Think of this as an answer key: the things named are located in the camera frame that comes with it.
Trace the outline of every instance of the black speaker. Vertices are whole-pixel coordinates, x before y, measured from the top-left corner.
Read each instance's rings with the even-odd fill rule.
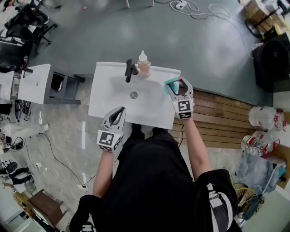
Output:
[[[257,86],[268,92],[290,90],[290,40],[278,35],[253,50]]]

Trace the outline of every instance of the sink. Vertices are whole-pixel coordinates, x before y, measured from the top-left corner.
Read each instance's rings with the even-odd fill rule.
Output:
[[[103,118],[112,109],[124,106],[126,122],[172,129],[175,110],[164,82],[179,77],[180,71],[151,66],[150,77],[132,75],[127,83],[125,70],[126,63],[97,62],[88,114]]]

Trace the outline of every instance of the black faucet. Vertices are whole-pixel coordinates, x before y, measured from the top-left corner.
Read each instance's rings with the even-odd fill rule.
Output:
[[[133,75],[138,74],[138,69],[132,59],[127,60],[126,64],[127,64],[127,68],[126,68],[125,76],[126,76],[126,82],[129,83],[131,81],[132,74]]]

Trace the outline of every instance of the tile floor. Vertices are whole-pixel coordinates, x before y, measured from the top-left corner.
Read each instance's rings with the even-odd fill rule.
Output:
[[[87,79],[81,83],[77,98],[82,101],[81,105],[39,105],[31,104],[30,124],[49,123],[49,130],[45,132],[51,141],[54,155],[74,171],[81,182],[84,182],[82,173],[86,175],[87,181],[96,174],[97,166],[102,151],[96,144],[97,132],[102,119],[88,116],[88,104],[90,100],[92,80]],[[14,112],[11,112],[10,119],[15,121]],[[28,126],[29,121],[21,120],[20,126]],[[125,142],[130,135],[130,124],[124,125]],[[150,136],[150,128],[145,127],[146,136]],[[87,184],[87,192],[80,190],[77,178],[59,162],[51,153],[49,142],[44,135],[37,135],[26,140],[29,157],[32,163],[41,163],[39,170],[32,167],[27,150],[23,148],[17,152],[10,152],[13,158],[22,166],[28,166],[34,173],[35,185],[38,190],[44,189],[48,194],[64,201],[68,207],[68,213],[58,225],[64,229],[67,222],[78,206],[81,196],[89,194],[92,190],[93,179]],[[122,146],[115,153],[117,158]],[[186,164],[189,166],[187,146],[180,147]],[[240,149],[218,149],[208,148],[209,157],[214,169],[227,169],[234,174],[235,168],[241,157]],[[114,172],[118,161],[114,163]]]

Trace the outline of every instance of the white sink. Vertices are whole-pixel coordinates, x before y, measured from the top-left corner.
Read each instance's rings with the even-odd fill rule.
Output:
[[[97,62],[89,115],[103,118],[112,109],[124,106],[126,122],[172,129],[175,110],[164,82],[179,77],[180,70],[151,66],[150,77],[132,75],[129,83],[125,70],[126,63]]]

